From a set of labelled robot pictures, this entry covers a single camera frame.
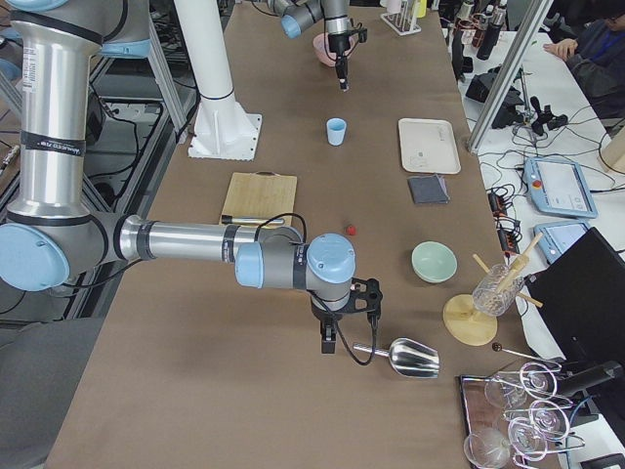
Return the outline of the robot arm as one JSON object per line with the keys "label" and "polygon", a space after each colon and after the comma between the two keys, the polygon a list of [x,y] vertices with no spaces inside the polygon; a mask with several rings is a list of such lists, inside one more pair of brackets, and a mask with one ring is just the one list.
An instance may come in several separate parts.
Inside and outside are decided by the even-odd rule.
{"label": "robot arm", "polygon": [[[41,291],[109,262],[130,266],[156,258],[186,258],[234,264],[241,285],[305,290],[319,319],[321,352],[335,351],[346,315],[366,313],[376,352],[383,298],[376,279],[354,277],[352,244],[340,234],[306,243],[291,227],[266,229],[238,224],[172,224],[138,215],[91,212],[82,202],[83,161],[90,60],[150,52],[147,1],[8,1],[11,24],[23,45],[21,173],[19,196],[1,225],[1,278],[24,291]],[[234,96],[218,7],[208,1],[175,1],[181,30],[201,96],[189,155],[253,159],[262,116],[248,114]],[[354,27],[348,1],[280,1],[289,37],[323,19],[336,67],[347,89],[349,38],[365,40]]]}
{"label": "robot arm", "polygon": [[353,48],[367,40],[367,28],[349,17],[349,2],[339,0],[269,0],[270,11],[280,17],[287,37],[294,39],[319,21],[323,22],[323,52],[332,61],[340,89],[349,85],[348,59]]}

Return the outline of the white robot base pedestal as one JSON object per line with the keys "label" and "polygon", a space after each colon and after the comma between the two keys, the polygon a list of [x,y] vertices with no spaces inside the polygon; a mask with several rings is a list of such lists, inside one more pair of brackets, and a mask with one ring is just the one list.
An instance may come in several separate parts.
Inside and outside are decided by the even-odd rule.
{"label": "white robot base pedestal", "polygon": [[180,0],[175,8],[200,96],[188,155],[253,160],[262,116],[235,97],[218,3]]}

